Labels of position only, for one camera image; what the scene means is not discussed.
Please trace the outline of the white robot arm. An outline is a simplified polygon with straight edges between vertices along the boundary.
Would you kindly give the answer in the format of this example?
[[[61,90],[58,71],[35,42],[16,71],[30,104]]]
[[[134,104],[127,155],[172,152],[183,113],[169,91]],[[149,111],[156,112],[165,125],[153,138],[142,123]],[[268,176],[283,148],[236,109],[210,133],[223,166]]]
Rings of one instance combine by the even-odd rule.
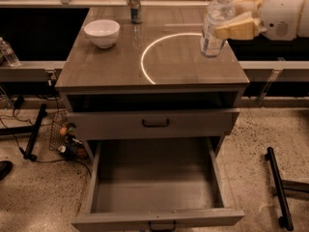
[[[213,29],[219,39],[271,41],[309,37],[309,0],[234,0],[236,15]]]

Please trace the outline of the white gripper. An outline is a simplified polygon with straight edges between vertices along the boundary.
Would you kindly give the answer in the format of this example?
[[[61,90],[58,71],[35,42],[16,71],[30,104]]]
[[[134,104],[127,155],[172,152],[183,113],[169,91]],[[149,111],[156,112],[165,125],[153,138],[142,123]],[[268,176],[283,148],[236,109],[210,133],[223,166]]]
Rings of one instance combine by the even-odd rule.
[[[252,40],[261,22],[262,34],[272,41],[308,37],[308,0],[234,0],[233,5],[236,16],[213,29],[218,39]]]

